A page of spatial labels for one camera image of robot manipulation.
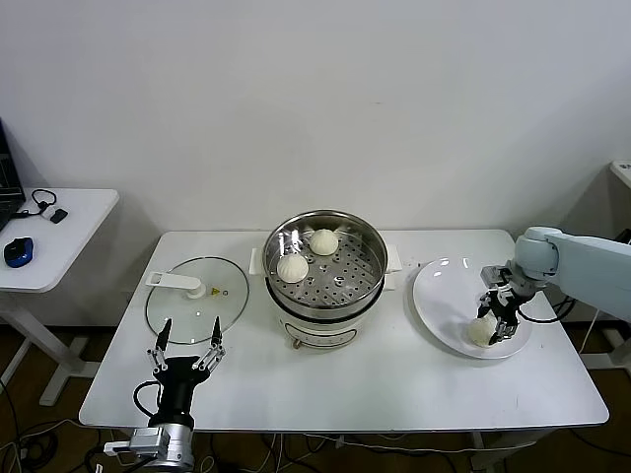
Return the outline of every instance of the blue mouse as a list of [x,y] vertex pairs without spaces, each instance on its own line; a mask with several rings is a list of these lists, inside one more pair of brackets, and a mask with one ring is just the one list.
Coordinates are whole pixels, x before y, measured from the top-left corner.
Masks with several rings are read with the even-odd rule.
[[4,260],[12,268],[20,268],[32,259],[32,238],[16,238],[4,247]]

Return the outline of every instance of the robotic arm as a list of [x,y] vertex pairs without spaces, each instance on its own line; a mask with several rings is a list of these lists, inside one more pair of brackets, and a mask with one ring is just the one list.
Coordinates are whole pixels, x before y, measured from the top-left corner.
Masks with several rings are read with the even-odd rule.
[[210,377],[226,350],[221,343],[217,317],[210,348],[203,356],[165,359],[171,325],[172,321],[167,320],[155,348],[147,350],[154,378],[163,388],[158,412],[151,416],[148,427],[134,430],[130,440],[106,443],[104,452],[109,456],[135,453],[141,458],[136,468],[145,466],[149,471],[183,473],[193,471],[194,466],[191,452],[194,422],[190,416],[193,390]]
[[504,266],[482,269],[489,291],[480,299],[478,318],[497,318],[490,344],[511,338],[520,306],[548,284],[566,295],[631,322],[631,246],[560,230],[530,227],[516,243],[515,257]]

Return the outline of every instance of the lid handle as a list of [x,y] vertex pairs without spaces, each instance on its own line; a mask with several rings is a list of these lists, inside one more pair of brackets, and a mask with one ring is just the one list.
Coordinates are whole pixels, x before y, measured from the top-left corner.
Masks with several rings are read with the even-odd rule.
[[190,299],[199,299],[206,294],[206,285],[198,278],[162,271],[149,273],[145,285],[154,288],[181,289],[186,291],[186,296]]

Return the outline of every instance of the white cable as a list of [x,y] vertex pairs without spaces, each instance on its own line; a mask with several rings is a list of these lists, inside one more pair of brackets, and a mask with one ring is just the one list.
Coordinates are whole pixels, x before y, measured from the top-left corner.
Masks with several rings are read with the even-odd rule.
[[267,464],[267,460],[269,460],[269,457],[272,454],[275,442],[276,442],[276,434],[274,434],[274,438],[272,439],[272,444],[271,444],[271,446],[269,448],[269,451],[267,452],[267,456],[265,457],[265,459],[263,460],[261,465],[256,470],[247,470],[245,468],[241,468],[241,471],[244,471],[245,473],[260,473],[262,471],[262,469],[265,467],[265,465]]
[[[59,426],[61,426],[62,424],[65,424],[65,423],[72,424],[73,426],[80,427],[81,429],[92,429],[92,430],[94,429],[94,427],[82,426],[81,424],[77,424],[72,419],[64,419],[63,421],[59,421],[54,426],[49,427],[47,429],[44,429],[43,431],[35,432],[33,434],[26,434],[25,436],[20,436],[20,439],[28,439],[30,437],[36,437],[36,436],[40,436],[42,434],[46,434],[46,433],[48,433],[50,431],[54,431],[56,428],[58,428]],[[17,458],[20,457],[20,453],[18,451],[18,446],[13,441],[10,441],[10,442],[5,443],[4,445],[0,446],[0,451],[4,450],[5,448],[8,448],[9,446],[12,446],[15,449],[15,453],[16,453],[16,456],[15,456],[15,458],[13,460],[13,463],[11,464],[11,467],[9,468],[9,471],[12,471],[13,467],[17,463],[18,464],[18,471],[20,473],[22,473],[22,464],[21,464],[20,461],[16,461]]]
[[[204,469],[204,463],[206,463],[206,460],[210,459],[211,463],[210,466],[208,468]],[[203,460],[201,460],[201,463],[199,463],[199,473],[210,473],[210,471],[215,467],[215,458],[213,458],[212,456],[208,455],[206,457],[204,457]]]
[[[332,439],[330,437],[325,436],[317,436],[315,434],[305,434],[307,437],[316,437],[319,439],[327,439],[331,441],[338,441],[337,439]],[[533,446],[536,444],[536,441],[529,441],[527,443],[521,443],[515,446],[498,446],[496,448],[461,448],[460,450],[439,450],[437,448],[403,448],[400,446],[384,446],[384,445],[364,445],[362,443],[355,443],[352,441],[343,440],[342,443],[345,445],[354,445],[354,446],[363,446],[367,448],[381,448],[383,450],[399,450],[399,451],[433,451],[436,453],[464,453],[466,451],[500,451],[500,450],[514,450],[515,448],[525,448],[527,446]]]
[[[322,442],[320,443],[320,445],[318,445],[315,450],[320,449],[324,443],[326,442],[326,439],[323,439]],[[300,460],[304,460],[305,458],[307,458],[308,456],[312,456],[314,453],[312,451],[310,451],[309,453],[305,453],[303,456],[299,456],[298,458],[296,458],[294,461],[300,461]],[[294,463],[293,462],[289,462],[287,463],[285,466],[281,467],[278,471],[283,471],[285,468],[289,468],[290,466],[292,466]]]
[[401,434],[400,436],[395,436],[395,437],[383,436],[381,434],[377,434],[377,437],[381,437],[382,439],[386,439],[386,440],[401,440],[405,436],[407,436],[407,434]]
[[13,471],[13,467],[16,464],[18,465],[18,471],[22,473],[22,462],[18,459],[20,458],[20,451],[18,450],[18,446],[14,442],[13,442],[13,449],[14,449],[15,455],[13,457],[13,461],[11,462],[11,465],[9,465],[9,473]]
[[579,350],[579,355],[583,353],[585,350],[585,344],[588,343],[588,338],[590,337],[590,333],[592,333],[592,329],[594,328],[594,324],[596,323],[596,319],[600,315],[600,310],[597,310],[594,314],[594,318],[592,319],[592,323],[590,324],[590,328],[588,328],[588,333],[585,334],[585,338],[583,339],[583,344],[581,345],[581,350]]
[[283,459],[283,435],[280,435],[280,449],[278,450],[278,463],[276,464],[276,473],[280,471],[280,462]]

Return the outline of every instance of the stainless steel pot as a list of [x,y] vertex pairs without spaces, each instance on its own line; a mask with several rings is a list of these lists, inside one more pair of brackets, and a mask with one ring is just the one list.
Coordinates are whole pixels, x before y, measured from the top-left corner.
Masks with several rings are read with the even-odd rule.
[[[336,233],[337,250],[320,256],[310,249],[315,231]],[[276,274],[281,256],[300,253],[309,263],[302,281],[290,284]],[[319,324],[351,320],[377,300],[384,286],[386,245],[379,233],[354,215],[316,210],[297,215],[272,232],[263,248],[267,289],[288,313]]]

